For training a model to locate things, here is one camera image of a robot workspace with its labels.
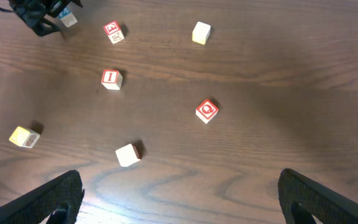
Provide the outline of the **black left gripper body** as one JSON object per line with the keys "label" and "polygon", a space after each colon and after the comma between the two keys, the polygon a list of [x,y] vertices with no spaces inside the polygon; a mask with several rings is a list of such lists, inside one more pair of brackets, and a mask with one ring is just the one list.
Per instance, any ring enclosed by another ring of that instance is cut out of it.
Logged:
{"label": "black left gripper body", "polygon": [[9,0],[13,11],[27,20],[41,20],[46,15],[56,18],[70,3],[83,7],[80,0]]}

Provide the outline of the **red letter I block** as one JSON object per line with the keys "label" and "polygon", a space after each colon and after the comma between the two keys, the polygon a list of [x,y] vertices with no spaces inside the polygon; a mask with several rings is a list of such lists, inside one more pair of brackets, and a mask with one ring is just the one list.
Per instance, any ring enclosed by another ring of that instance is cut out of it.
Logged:
{"label": "red letter I block", "polygon": [[108,90],[120,90],[123,77],[118,70],[104,70],[101,84]]}

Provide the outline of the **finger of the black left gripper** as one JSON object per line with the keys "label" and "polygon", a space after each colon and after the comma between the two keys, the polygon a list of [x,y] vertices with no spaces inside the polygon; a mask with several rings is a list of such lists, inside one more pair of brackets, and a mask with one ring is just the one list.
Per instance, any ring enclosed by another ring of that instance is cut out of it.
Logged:
{"label": "finger of the black left gripper", "polygon": [[45,18],[42,18],[34,26],[32,26],[32,30],[39,37],[43,37],[54,32],[60,32],[59,26]]}

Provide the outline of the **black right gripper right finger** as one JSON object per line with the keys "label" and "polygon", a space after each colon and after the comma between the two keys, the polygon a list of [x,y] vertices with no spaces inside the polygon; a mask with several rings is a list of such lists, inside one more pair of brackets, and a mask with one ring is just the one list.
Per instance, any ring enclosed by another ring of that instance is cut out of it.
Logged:
{"label": "black right gripper right finger", "polygon": [[293,169],[281,171],[278,198],[285,221],[290,224],[358,224],[358,203]]}

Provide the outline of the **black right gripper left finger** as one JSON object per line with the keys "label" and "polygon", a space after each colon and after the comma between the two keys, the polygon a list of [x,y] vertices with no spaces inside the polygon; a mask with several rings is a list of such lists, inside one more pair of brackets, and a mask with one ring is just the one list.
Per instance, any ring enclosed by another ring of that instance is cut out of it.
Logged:
{"label": "black right gripper left finger", "polygon": [[0,207],[2,223],[75,224],[85,190],[77,170],[68,172]]}

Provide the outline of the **blue number 2 block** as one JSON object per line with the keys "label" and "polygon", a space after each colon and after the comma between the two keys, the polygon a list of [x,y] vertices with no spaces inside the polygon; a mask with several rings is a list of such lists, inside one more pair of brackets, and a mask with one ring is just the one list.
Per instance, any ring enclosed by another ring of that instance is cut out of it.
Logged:
{"label": "blue number 2 block", "polygon": [[66,27],[70,27],[78,22],[74,14],[67,7],[65,7],[61,13],[59,13],[58,18]]}

